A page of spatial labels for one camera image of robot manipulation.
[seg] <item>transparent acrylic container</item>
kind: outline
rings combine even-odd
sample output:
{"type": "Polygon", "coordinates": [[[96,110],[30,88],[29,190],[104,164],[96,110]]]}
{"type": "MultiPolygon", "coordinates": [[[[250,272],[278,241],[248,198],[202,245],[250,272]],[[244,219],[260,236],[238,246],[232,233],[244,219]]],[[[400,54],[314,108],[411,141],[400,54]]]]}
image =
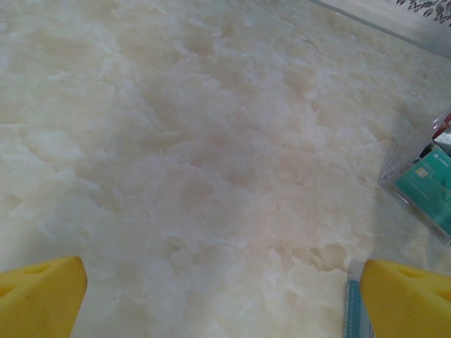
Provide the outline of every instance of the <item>transparent acrylic container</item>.
{"type": "Polygon", "coordinates": [[[402,140],[379,184],[451,246],[451,108],[402,140]]]}

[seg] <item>white marble surface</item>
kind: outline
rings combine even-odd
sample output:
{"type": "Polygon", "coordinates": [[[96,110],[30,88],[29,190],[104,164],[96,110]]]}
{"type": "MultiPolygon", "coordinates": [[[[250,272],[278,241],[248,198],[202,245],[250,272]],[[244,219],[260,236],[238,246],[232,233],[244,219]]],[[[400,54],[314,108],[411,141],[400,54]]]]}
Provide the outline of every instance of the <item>white marble surface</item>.
{"type": "Polygon", "coordinates": [[[0,270],[80,255],[74,338],[339,338],[352,259],[451,273],[376,184],[451,61],[304,1],[0,6],[0,270]]]}

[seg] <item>teal card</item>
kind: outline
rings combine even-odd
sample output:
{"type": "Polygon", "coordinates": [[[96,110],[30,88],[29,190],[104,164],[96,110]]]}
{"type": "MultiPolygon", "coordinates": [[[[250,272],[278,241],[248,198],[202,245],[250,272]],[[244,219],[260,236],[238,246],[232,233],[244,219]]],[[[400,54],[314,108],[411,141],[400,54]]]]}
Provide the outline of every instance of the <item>teal card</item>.
{"type": "Polygon", "coordinates": [[[434,148],[396,181],[397,188],[451,235],[451,158],[434,148]]]}

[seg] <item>marble floor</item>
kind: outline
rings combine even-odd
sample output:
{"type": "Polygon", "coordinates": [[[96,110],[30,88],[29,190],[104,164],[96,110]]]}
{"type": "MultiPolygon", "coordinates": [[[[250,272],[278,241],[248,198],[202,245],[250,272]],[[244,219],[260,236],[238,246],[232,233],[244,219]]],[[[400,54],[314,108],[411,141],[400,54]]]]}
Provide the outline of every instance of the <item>marble floor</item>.
{"type": "Polygon", "coordinates": [[[376,180],[451,61],[304,0],[4,0],[0,270],[82,257],[73,338],[341,338],[352,261],[451,273],[376,180]]]}

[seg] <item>yellow plastic part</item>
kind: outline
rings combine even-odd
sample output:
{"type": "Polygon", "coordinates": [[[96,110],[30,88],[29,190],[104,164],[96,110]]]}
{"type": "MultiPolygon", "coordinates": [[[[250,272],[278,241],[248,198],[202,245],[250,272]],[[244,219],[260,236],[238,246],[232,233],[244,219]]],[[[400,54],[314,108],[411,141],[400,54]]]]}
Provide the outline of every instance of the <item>yellow plastic part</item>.
{"type": "Polygon", "coordinates": [[[377,338],[451,338],[451,277],[372,260],[360,291],[377,338]]]}
{"type": "Polygon", "coordinates": [[[78,257],[0,274],[0,337],[68,338],[86,288],[78,257]]]}

